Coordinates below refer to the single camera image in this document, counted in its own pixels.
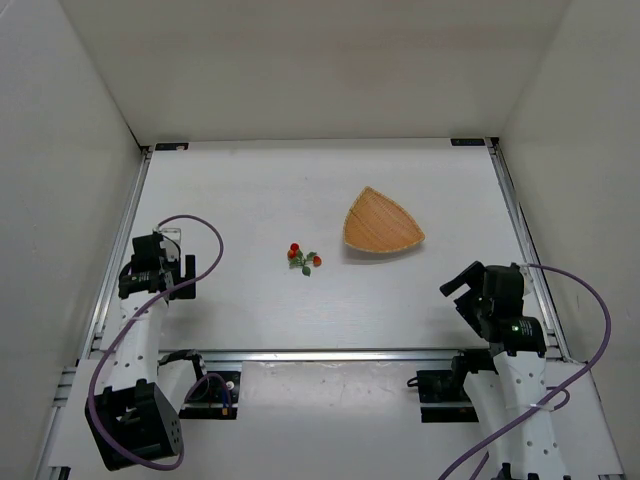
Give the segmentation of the fake red berries sprig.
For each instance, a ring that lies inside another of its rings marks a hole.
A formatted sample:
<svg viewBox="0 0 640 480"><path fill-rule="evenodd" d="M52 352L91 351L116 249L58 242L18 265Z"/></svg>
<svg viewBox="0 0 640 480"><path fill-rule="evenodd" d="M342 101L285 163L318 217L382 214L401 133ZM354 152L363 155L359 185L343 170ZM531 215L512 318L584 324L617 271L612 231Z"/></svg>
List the fake red berries sprig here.
<svg viewBox="0 0 640 480"><path fill-rule="evenodd" d="M290 245L287 260L290 269L298 269L305 277L310 277L312 269L322 265L322 259L316 252L304 253L298 243Z"/></svg>

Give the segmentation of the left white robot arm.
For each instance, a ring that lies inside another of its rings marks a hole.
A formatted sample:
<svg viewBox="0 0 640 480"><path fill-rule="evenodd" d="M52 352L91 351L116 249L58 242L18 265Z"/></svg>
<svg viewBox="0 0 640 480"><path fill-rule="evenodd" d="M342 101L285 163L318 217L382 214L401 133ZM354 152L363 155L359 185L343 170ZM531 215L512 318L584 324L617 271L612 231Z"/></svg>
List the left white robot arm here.
<svg viewBox="0 0 640 480"><path fill-rule="evenodd" d="M196 260L181 251L181 232L159 228L132 241L120 272L117 344L91 383L85 417L106 468L162 466L184 453L179 411L204 364L194 350L160 356L160 334L172 300L196 296Z"/></svg>

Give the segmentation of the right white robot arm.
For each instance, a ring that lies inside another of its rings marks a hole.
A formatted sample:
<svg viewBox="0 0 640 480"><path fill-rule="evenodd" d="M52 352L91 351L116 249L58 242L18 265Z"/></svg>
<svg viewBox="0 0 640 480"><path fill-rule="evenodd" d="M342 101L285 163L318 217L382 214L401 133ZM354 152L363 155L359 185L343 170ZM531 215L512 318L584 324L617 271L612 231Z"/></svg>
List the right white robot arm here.
<svg viewBox="0 0 640 480"><path fill-rule="evenodd" d="M455 299L457 312L488 344L463 351L452 367L472 403L483 451L494 479L568 479L551 411L542 405L546 335L540 322L524 314L525 278L515 264L474 262L440 288L444 296L466 286Z"/></svg>

